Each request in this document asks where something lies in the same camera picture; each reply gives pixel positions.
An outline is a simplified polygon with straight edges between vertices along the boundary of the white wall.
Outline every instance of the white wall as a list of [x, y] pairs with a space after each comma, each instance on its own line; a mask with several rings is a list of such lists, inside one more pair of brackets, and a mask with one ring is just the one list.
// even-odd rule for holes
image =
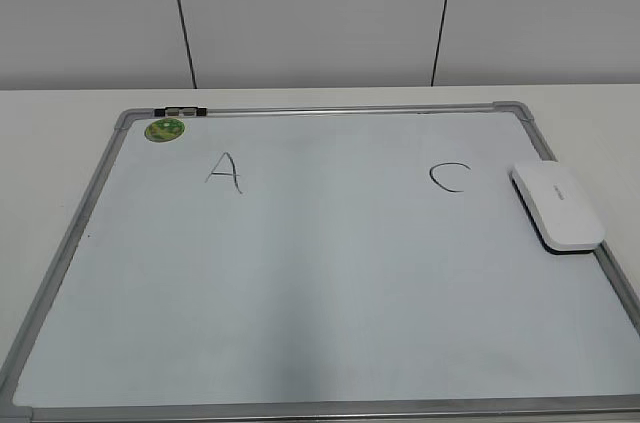
[[436, 85], [640, 82], [640, 0], [449, 0]]
[[444, 0], [182, 0], [200, 88], [428, 85]]
[[0, 89], [190, 86], [175, 0], [0, 0]]
[[[444, 0], [182, 0], [201, 88], [428, 85]], [[640, 0], [448, 0], [436, 85], [640, 82]], [[176, 0], [0, 0], [0, 89], [190, 88]]]

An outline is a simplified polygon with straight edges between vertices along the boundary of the whiteboard surface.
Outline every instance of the whiteboard surface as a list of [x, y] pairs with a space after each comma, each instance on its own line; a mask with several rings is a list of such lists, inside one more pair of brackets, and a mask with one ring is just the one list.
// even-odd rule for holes
[[[16, 404], [640, 393], [596, 259], [545, 252], [511, 187], [512, 114], [184, 121], [129, 130]], [[223, 152], [242, 194], [205, 182]], [[428, 176], [453, 161], [461, 193]]]

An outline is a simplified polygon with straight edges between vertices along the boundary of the round sticker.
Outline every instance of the round sticker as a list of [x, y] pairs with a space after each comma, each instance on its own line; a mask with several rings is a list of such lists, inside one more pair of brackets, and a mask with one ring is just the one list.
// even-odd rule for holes
[[182, 133], [184, 133], [184, 123], [175, 118], [154, 121], [144, 130], [144, 136], [147, 137], [147, 140], [154, 143], [175, 140]]

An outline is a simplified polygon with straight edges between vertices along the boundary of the white eraser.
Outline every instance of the white eraser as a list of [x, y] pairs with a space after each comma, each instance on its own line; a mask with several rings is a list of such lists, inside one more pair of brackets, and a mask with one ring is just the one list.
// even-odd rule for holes
[[553, 251], [595, 249], [604, 226], [568, 168], [555, 161], [516, 163], [511, 178], [543, 242]]

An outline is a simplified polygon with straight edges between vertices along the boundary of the table surface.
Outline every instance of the table surface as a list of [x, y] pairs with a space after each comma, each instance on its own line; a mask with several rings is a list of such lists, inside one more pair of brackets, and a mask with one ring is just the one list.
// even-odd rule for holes
[[636, 291], [640, 85], [0, 92], [0, 359], [4, 359], [125, 109], [525, 103], [577, 174]]

